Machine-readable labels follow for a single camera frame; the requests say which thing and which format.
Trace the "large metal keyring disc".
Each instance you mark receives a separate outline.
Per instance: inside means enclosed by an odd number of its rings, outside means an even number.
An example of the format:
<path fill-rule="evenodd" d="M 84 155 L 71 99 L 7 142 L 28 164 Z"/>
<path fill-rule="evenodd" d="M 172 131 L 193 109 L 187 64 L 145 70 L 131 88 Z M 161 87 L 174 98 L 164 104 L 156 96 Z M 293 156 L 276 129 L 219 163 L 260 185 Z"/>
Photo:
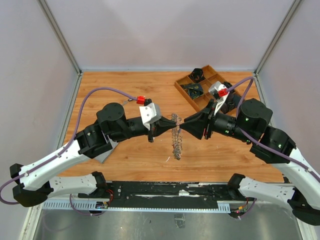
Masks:
<path fill-rule="evenodd" d="M 173 147 L 172 154 L 173 154 L 173 157 L 179 161 L 181 159 L 183 146 L 182 146 L 182 135 L 181 135 L 181 132 L 178 132 L 178 127 L 182 122 L 182 118 L 179 117 L 176 113 L 172 113 L 171 120 L 175 121 L 177 125 L 177 127 L 171 129 L 171 140 L 172 140 L 172 147 Z"/>

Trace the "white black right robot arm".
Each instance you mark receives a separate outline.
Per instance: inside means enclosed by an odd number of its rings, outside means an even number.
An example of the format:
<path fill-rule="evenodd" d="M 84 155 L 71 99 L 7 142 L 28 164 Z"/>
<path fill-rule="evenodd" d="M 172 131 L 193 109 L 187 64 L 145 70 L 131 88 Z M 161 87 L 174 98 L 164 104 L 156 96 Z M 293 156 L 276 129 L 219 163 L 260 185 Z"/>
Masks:
<path fill-rule="evenodd" d="M 255 98 L 238 105 L 235 117 L 215 112 L 217 107 L 210 101 L 200 112 L 185 118 L 180 128 L 199 140 L 219 133 L 251 144 L 249 151 L 255 157 L 277 168 L 292 183 L 291 187 L 278 186 L 235 173 L 227 183 L 227 196 L 277 204 L 291 210 L 297 219 L 319 226 L 320 175 L 286 132 L 269 125 L 272 110 Z"/>

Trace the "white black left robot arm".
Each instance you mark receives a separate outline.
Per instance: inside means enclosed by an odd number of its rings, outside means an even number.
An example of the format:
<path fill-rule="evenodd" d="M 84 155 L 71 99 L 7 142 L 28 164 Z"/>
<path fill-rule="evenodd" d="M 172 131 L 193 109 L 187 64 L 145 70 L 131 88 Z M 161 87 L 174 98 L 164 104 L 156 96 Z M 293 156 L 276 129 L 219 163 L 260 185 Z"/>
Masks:
<path fill-rule="evenodd" d="M 71 143 L 29 165 L 14 164 L 10 175 L 16 182 L 13 198 L 24 207 L 33 207 L 49 198 L 77 195 L 80 198 L 107 198 L 113 186 L 101 172 L 76 177 L 58 175 L 90 159 L 107 158 L 119 142 L 147 136 L 148 141 L 176 127 L 161 115 L 159 106 L 150 103 L 139 108 L 140 116 L 126 118 L 124 107 L 116 102 L 107 104 L 96 114 L 96 121 L 78 132 Z"/>

